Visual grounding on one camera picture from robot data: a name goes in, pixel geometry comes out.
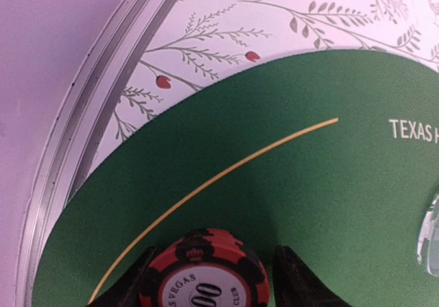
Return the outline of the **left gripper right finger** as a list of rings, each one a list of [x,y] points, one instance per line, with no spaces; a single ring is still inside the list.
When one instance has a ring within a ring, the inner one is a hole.
[[[276,306],[350,307],[289,246],[276,246],[272,263]]]

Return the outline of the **red black chip stack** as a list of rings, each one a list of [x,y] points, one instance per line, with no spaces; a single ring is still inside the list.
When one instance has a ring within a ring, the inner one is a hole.
[[[267,306],[259,257],[226,230],[185,234],[155,257],[139,289],[142,306]]]

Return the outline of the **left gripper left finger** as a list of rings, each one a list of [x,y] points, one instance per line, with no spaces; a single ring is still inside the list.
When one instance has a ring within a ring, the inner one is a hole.
[[[88,307],[139,307],[139,291],[147,268],[158,255],[158,247],[148,247],[126,272]]]

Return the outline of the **clear dealer button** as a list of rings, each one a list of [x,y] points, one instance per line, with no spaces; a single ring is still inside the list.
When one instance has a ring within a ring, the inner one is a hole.
[[[437,278],[438,277],[438,194],[428,207],[420,232],[416,248],[416,256],[419,265],[426,272]]]

